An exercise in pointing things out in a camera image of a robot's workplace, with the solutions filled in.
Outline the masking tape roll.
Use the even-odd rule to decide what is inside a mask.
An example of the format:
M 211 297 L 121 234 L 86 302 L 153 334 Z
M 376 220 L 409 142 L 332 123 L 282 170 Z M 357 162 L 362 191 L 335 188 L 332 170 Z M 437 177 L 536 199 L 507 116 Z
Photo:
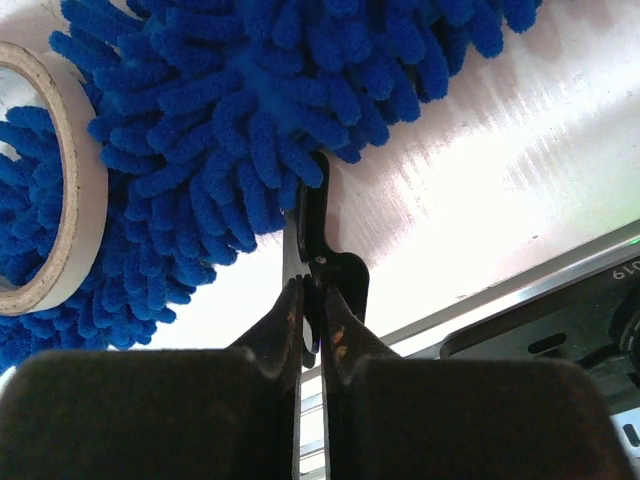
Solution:
M 1 45 L 1 313 L 67 301 L 105 231 L 108 171 L 83 85 L 64 66 Z

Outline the blue microfiber duster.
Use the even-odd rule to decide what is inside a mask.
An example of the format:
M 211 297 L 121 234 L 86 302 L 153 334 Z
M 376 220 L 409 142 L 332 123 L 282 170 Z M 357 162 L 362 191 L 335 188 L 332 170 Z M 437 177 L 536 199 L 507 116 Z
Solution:
M 52 49 L 80 71 L 109 173 L 106 228 L 79 290 L 3 316 L 1 366 L 48 349 L 127 349 L 219 265 L 281 230 L 313 153 L 356 163 L 491 58 L 535 1 L 65 1 Z

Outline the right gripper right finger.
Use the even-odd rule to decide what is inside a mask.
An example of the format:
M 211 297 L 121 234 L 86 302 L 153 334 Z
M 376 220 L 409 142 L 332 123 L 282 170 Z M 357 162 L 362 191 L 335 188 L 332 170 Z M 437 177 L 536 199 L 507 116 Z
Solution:
M 568 362 L 408 359 L 325 293 L 331 479 L 631 479 L 594 382 Z

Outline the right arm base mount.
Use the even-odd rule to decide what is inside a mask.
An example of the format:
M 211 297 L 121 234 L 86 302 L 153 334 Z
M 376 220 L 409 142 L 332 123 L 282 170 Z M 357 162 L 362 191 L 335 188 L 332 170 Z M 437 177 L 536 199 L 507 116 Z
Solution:
M 639 225 L 631 222 L 386 336 L 403 358 L 553 360 L 603 396 L 639 475 Z

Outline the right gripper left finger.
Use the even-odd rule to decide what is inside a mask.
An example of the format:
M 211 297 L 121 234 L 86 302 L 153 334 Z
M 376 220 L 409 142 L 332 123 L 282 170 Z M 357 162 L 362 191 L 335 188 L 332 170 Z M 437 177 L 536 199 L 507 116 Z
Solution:
M 296 479 L 303 285 L 224 349 L 63 351 L 1 398 L 5 479 Z

